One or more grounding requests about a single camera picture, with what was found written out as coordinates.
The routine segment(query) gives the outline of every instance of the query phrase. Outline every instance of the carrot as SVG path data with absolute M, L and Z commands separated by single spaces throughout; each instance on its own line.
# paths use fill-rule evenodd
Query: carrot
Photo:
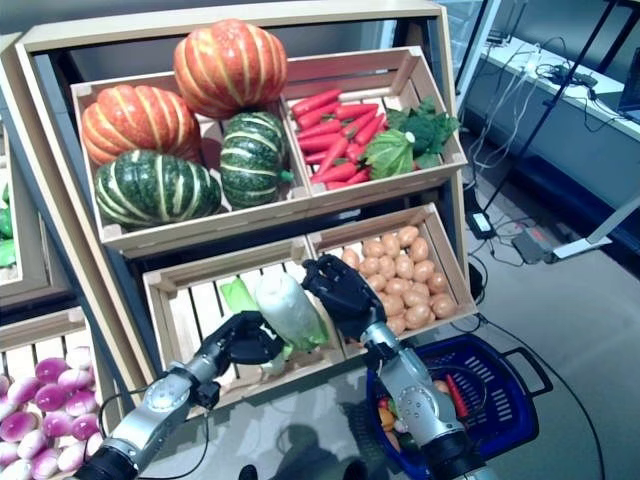
M 359 170 L 353 177 L 347 180 L 347 185 L 356 185 L 358 183 L 364 183 L 369 181 L 369 169 L 363 168 Z
M 298 140 L 302 138 L 315 137 L 317 135 L 323 135 L 326 133 L 338 133 L 342 130 L 342 124 L 340 120 L 329 120 L 328 122 L 322 122 L 315 127 L 307 128 L 298 133 Z
M 365 113 L 364 115 L 356 118 L 353 122 L 342 129 L 342 135 L 351 139 L 354 137 L 358 130 L 364 127 L 367 123 L 371 121 L 373 117 L 376 116 L 375 110 Z
M 298 141 L 298 144 L 305 152 L 322 152 L 323 150 L 331 148 L 340 139 L 344 139 L 344 137 L 338 133 L 328 133 L 326 135 L 318 135 L 317 137 L 303 138 Z
M 340 105 L 336 108 L 336 118 L 338 120 L 346 120 L 348 118 L 357 118 L 360 115 L 375 112 L 378 110 L 377 103 L 361 103 L 359 105 Z
M 327 190 L 338 190 L 339 188 L 348 187 L 349 184 L 347 182 L 327 182 L 324 186 L 327 187 Z
M 307 165 L 319 165 L 322 163 L 322 160 L 326 156 L 326 150 L 324 152 L 312 153 L 311 155 L 306 155 L 304 157 L 304 163 L 306 163 Z
M 451 393 L 453 405 L 456 407 L 456 414 L 458 415 L 458 418 L 465 418 L 469 415 L 469 410 L 467 409 L 467 405 L 464 403 L 462 395 L 460 395 L 460 390 L 458 390 L 456 382 L 448 373 L 445 375 L 445 380 L 447 381 L 447 387 L 449 387 L 449 392 Z
M 333 113 L 339 106 L 340 102 L 334 102 L 330 103 L 329 105 L 319 107 L 312 112 L 305 113 L 298 118 L 298 126 L 300 126 L 300 128 L 303 130 L 313 127 L 314 125 L 317 125 L 323 119 L 325 119 L 326 115 L 330 115 L 331 113 Z
M 353 163 L 343 163 L 337 167 L 331 167 L 324 172 L 318 170 L 314 176 L 311 177 L 312 183 L 328 183 L 328 182 L 346 182 L 353 177 L 358 170 Z
M 364 153 L 367 149 L 366 145 L 358 145 L 357 143 L 352 143 L 349 147 L 354 146 L 355 148 L 347 148 L 346 156 L 347 160 L 351 163 L 358 163 L 360 161 L 360 155 Z
M 373 137 L 373 135 L 376 133 L 376 130 L 378 130 L 378 127 L 382 125 L 382 122 L 384 122 L 383 113 L 378 115 L 376 118 L 371 120 L 369 123 L 367 123 L 364 127 L 360 129 L 358 134 L 355 136 L 356 143 L 359 143 L 360 145 L 368 144 L 371 141 L 371 138 Z
M 305 113 L 309 113 L 312 110 L 315 110 L 318 107 L 322 107 L 331 102 L 335 102 L 338 99 L 338 96 L 342 93 L 342 91 L 338 89 L 327 90 L 326 92 L 318 93 L 317 95 L 313 95 L 312 97 L 306 98 L 304 100 L 296 103 L 291 111 L 293 115 L 298 118 Z
M 316 173 L 316 175 L 321 175 L 331 167 L 333 167 L 333 162 L 336 160 L 336 158 L 342 157 L 342 155 L 344 155 L 348 144 L 349 142 L 347 142 L 346 138 L 339 137 L 339 139 L 331 146 L 331 148 L 327 150 L 327 155 L 322 160 L 320 167 L 318 167 L 318 172 Z

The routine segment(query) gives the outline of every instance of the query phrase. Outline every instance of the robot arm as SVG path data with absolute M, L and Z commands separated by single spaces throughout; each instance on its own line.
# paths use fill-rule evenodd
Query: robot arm
M 191 407 L 211 409 L 220 385 L 213 379 L 231 363 L 259 365 L 273 360 L 284 342 L 259 312 L 231 317 L 207 337 L 186 365 L 173 363 L 147 389 L 98 451 L 67 480 L 133 480 L 144 471 L 166 438 L 187 418 Z
M 344 336 L 360 339 L 435 480 L 497 480 L 457 420 L 451 399 L 435 388 L 413 349 L 386 325 L 384 308 L 365 280 L 333 255 L 304 263 L 302 286 L 320 299 Z

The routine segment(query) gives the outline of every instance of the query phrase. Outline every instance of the plastic basket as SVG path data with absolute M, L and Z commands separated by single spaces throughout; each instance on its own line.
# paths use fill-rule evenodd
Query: plastic basket
M 460 335 L 416 349 L 434 379 L 450 374 L 470 412 L 482 404 L 483 387 L 487 397 L 482 410 L 465 422 L 467 433 L 485 459 L 495 457 L 538 436 L 538 416 L 533 398 L 553 390 L 542 366 L 524 348 L 500 353 L 474 335 Z M 507 357 L 520 354 L 540 377 L 542 387 L 530 391 Z M 377 402 L 388 396 L 375 372 L 367 373 L 367 405 L 378 441 L 387 456 L 394 459 L 414 480 L 431 478 L 419 453 L 396 451 L 380 426 Z

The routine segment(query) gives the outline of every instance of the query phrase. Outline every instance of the green striped squash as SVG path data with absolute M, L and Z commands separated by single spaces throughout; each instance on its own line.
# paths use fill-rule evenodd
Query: green striped squash
M 286 146 L 282 122 L 268 112 L 240 113 L 229 121 L 220 175 L 233 208 L 255 207 L 278 198 Z
M 102 214 L 127 228 L 205 217 L 220 207 L 220 186 L 204 167 L 150 150 L 101 166 L 95 186 Z

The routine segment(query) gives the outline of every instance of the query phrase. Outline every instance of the basket handle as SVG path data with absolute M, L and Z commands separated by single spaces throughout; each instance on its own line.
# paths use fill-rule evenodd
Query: basket handle
M 507 361 L 508 356 L 515 355 L 516 353 L 519 353 L 520 355 L 522 355 L 522 357 L 529 363 L 529 365 L 531 365 L 531 368 L 535 370 L 536 374 L 540 378 L 540 381 L 542 382 L 542 385 L 543 385 L 542 388 L 536 390 L 535 392 L 532 392 L 531 390 L 529 390 L 529 386 L 526 384 L 526 382 L 522 379 L 522 376 L 518 374 L 518 378 L 521 380 L 522 386 L 527 391 L 527 394 L 529 395 L 529 397 L 531 398 L 537 397 L 538 395 L 543 395 L 545 393 L 549 393 L 550 391 L 552 391 L 553 383 L 551 383 L 551 379 L 549 378 L 549 375 L 547 375 L 547 372 L 544 371 L 544 369 L 542 368 L 542 365 L 540 365 L 540 362 L 538 362 L 538 360 L 535 359 L 535 357 L 531 354 L 529 350 L 523 347 L 516 347 L 513 350 L 503 352 L 501 355 L 503 360 L 507 362 L 507 364 L 511 367 L 511 369 L 514 372 L 517 372 L 517 369 L 513 366 L 513 364 Z

